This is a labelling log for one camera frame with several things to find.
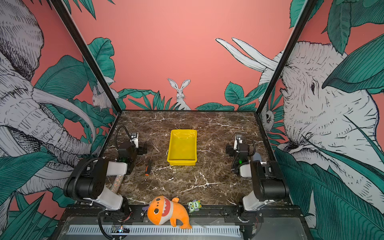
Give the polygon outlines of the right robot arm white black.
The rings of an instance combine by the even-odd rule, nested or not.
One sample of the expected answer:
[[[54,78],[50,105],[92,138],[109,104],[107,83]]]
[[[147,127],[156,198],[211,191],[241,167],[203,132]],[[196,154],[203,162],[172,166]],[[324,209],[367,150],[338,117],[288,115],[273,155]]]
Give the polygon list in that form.
[[[250,146],[242,143],[236,147],[227,145],[226,154],[234,158],[232,171],[252,180],[252,191],[243,197],[245,211],[255,212],[289,197],[290,190],[278,162],[264,162],[259,153],[250,153]]]

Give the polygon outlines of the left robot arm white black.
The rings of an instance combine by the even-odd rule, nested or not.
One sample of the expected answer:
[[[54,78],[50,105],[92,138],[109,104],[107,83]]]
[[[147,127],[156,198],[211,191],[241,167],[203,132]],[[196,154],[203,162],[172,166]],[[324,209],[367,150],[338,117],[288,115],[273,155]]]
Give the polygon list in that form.
[[[140,146],[128,143],[118,149],[117,162],[104,158],[80,160],[65,183],[65,197],[90,205],[95,204],[109,211],[123,209],[127,200],[105,185],[106,178],[130,175],[137,156],[144,155],[147,151],[146,144]]]

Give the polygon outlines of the orange black handled screwdriver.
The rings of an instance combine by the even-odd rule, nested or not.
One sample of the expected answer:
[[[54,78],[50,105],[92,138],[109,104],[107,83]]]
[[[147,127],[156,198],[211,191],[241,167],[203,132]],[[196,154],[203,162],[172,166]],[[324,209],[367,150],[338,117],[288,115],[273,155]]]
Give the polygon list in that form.
[[[152,170],[152,158],[154,154],[155,149],[153,149],[150,159],[147,162],[146,170],[145,170],[145,176],[149,176]]]

